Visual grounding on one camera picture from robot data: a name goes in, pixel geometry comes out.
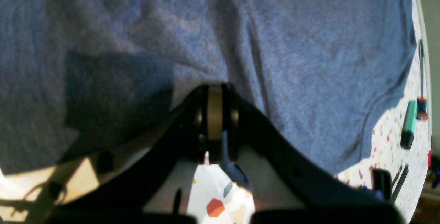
red object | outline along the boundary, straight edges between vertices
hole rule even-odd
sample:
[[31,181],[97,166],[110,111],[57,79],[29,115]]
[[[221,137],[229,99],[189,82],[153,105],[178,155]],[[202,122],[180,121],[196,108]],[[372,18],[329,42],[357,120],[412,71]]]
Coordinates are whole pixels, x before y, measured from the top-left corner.
[[431,167],[431,158],[432,158],[432,151],[429,151],[428,152],[428,168],[430,168]]
[[215,198],[213,198],[206,206],[206,211],[208,211],[209,217],[219,216],[224,211],[224,209],[225,207],[223,205],[223,202]]

